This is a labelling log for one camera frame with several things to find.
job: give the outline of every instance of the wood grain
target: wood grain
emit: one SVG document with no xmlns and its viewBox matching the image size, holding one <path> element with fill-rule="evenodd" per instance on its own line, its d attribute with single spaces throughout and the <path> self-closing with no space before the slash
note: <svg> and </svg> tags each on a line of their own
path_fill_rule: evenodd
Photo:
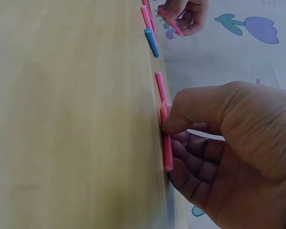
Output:
<svg viewBox="0 0 286 229">
<path fill-rule="evenodd" d="M 169 220 L 140 0 L 0 0 L 0 229 Z"/>
</svg>

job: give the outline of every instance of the pink straw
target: pink straw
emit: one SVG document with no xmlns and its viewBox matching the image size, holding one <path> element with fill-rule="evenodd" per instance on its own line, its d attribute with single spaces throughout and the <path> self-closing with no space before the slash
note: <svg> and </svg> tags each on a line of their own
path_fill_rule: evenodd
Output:
<svg viewBox="0 0 286 229">
<path fill-rule="evenodd" d="M 151 6 L 149 4 L 149 0 L 142 0 L 142 4 L 147 7 L 148 16 L 149 16 L 149 19 L 151 21 L 153 31 L 155 32 L 156 29 L 155 29 L 155 25 L 154 25 L 154 22 L 153 22 L 153 14 L 152 14 Z"/>
<path fill-rule="evenodd" d="M 161 7 L 159 8 L 159 12 L 160 12 L 162 17 L 165 17 L 166 12 Z M 178 26 L 176 25 L 176 23 L 174 21 L 168 21 L 167 23 L 169 23 L 169 25 L 172 26 L 174 28 L 174 30 L 176 30 L 177 34 L 184 37 L 183 32 L 178 28 Z"/>
<path fill-rule="evenodd" d="M 156 37 L 155 37 L 155 35 L 154 35 L 153 26 L 152 26 L 151 20 L 150 20 L 149 15 L 148 15 L 147 6 L 142 5 L 142 6 L 140 7 L 140 9 L 141 9 L 141 13 L 142 13 L 142 16 L 143 16 L 143 19 L 144 19 L 144 22 L 145 22 L 145 26 L 152 31 L 153 38 L 154 38 L 155 44 L 156 44 L 156 46 L 157 46 Z"/>
<path fill-rule="evenodd" d="M 165 106 L 168 106 L 168 99 L 167 99 L 167 96 L 166 96 L 166 89 L 165 89 L 165 84 L 164 84 L 164 81 L 163 81 L 162 72 L 155 72 L 154 75 L 156 77 L 156 81 L 157 81 L 157 85 L 158 85 L 161 101 L 165 102 Z"/>
<path fill-rule="evenodd" d="M 165 119 L 167 118 L 167 108 L 162 107 L 160 110 L 160 114 L 161 114 L 161 123 L 163 124 Z M 166 172 L 170 172 L 174 169 L 171 137 L 165 133 L 162 133 L 162 144 L 163 144 L 162 147 L 163 147 L 164 170 Z"/>
</svg>

